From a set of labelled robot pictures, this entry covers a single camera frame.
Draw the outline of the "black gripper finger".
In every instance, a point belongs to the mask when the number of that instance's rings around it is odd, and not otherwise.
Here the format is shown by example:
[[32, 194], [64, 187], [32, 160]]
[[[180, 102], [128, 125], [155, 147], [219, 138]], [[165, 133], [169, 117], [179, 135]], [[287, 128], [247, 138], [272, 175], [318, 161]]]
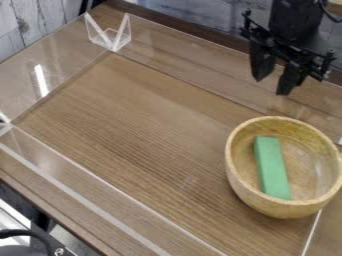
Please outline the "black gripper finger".
[[249, 42], [249, 67], [256, 81], [261, 81], [274, 71], [276, 57], [271, 48], [255, 41]]
[[307, 75], [307, 69], [299, 63], [295, 61], [288, 62], [279, 77], [276, 94], [288, 95], [292, 89], [303, 83]]

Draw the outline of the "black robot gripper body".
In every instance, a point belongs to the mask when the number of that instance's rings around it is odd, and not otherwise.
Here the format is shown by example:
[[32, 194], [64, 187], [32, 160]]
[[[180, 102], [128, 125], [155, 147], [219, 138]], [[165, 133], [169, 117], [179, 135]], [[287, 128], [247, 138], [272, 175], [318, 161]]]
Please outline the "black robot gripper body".
[[336, 16], [327, 10], [328, 0], [272, 0], [265, 24], [245, 9], [241, 13], [240, 35], [271, 48], [276, 60], [299, 63], [310, 77], [322, 81], [327, 75], [334, 50], [319, 38], [319, 26], [324, 16], [335, 22]]

